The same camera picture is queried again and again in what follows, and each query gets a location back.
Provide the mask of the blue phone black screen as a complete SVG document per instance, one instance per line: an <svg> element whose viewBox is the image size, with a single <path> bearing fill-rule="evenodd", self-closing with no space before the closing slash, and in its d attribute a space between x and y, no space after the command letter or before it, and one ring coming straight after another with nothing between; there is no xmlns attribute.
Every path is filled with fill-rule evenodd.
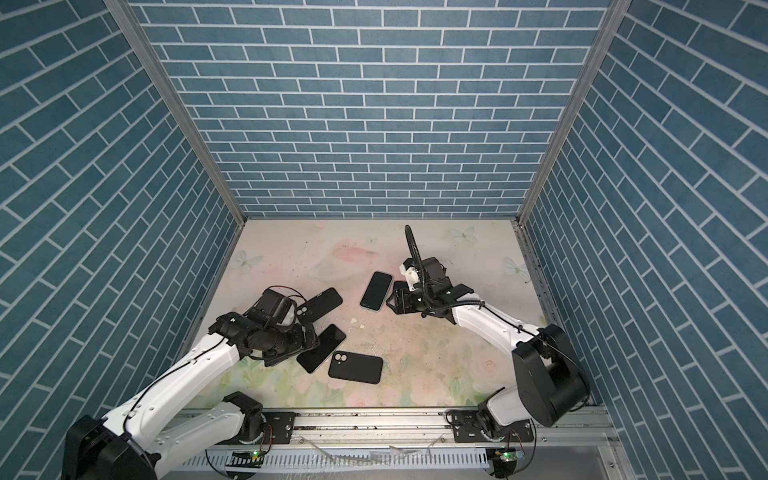
<svg viewBox="0 0 768 480"><path fill-rule="evenodd" d="M376 271L372 274L359 305L367 310L379 311L387 298L393 276Z"/></svg>

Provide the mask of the black case dual camera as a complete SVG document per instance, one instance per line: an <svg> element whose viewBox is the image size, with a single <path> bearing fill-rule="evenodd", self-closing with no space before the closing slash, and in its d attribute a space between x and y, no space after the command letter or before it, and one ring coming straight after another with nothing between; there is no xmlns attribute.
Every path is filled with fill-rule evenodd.
<svg viewBox="0 0 768 480"><path fill-rule="evenodd" d="M348 351L336 351L331 358L330 378L376 385L381 380L384 361L381 357Z"/></svg>

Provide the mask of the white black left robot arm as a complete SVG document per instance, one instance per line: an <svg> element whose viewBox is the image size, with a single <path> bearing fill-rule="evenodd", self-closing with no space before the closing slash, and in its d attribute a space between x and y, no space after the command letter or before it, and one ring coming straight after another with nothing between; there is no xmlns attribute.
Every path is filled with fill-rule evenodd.
<svg viewBox="0 0 768 480"><path fill-rule="evenodd" d="M67 431L64 479L161 479L208 448L233 442L261 457L275 428L262 404L236 391L176 427L170 422L218 375L255 351L275 363L318 346L312 323L289 327L230 312L219 316L200 342L149 386L101 418L85 415Z"/></svg>

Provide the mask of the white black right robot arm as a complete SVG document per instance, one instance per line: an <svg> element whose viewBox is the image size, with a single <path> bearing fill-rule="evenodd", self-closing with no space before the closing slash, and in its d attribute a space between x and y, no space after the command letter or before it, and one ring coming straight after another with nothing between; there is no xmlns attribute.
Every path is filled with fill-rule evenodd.
<svg viewBox="0 0 768 480"><path fill-rule="evenodd" d="M397 315L445 319L477 334L513 363L515 385L478 405L477 422L489 440L506 437L525 420L551 427L589 400L588 375L562 328L525 323L490 306L468 286L453 285L438 259L421 257L411 227L404 232L410 256L400 273L406 285L393 290L387 306Z"/></svg>

